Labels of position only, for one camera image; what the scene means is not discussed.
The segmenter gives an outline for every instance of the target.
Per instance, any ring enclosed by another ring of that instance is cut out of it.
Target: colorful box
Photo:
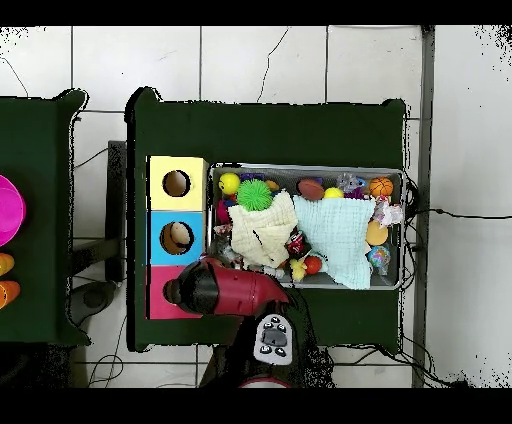
[[[183,265],[197,261],[205,250],[206,214],[204,212],[151,211],[151,250],[149,265]],[[192,233],[192,243],[181,254],[168,253],[161,244],[160,235],[167,224],[182,223]]]
[[[208,164],[202,158],[149,156],[149,196],[151,210],[192,211],[206,210],[206,183]],[[168,194],[166,178],[173,171],[187,180],[182,196]]]
[[[149,319],[194,319],[201,315],[189,314],[164,298],[164,285],[185,269],[184,266],[152,266],[149,282]]]

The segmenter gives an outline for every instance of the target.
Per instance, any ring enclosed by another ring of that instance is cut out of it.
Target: yellow box
[[[206,210],[207,170],[202,158],[150,156],[151,210]]]

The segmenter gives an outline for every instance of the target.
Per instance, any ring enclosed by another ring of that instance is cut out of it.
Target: blue box
[[[185,253],[172,255],[166,252],[160,244],[160,233],[163,227],[172,222],[181,222],[192,230],[192,245]],[[198,260],[204,252],[205,214],[203,212],[151,211],[150,231],[151,258],[149,258],[149,264],[151,265],[188,265]]]

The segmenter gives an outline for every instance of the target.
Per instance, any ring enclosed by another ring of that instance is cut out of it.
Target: football
[[[297,184],[297,191],[307,200],[320,200],[324,197],[324,188],[315,180],[303,179]]]

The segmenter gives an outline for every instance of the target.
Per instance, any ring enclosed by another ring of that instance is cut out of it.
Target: green spiky ball
[[[262,211],[272,204],[272,192],[264,181],[246,180],[238,187],[236,201],[248,211]]]

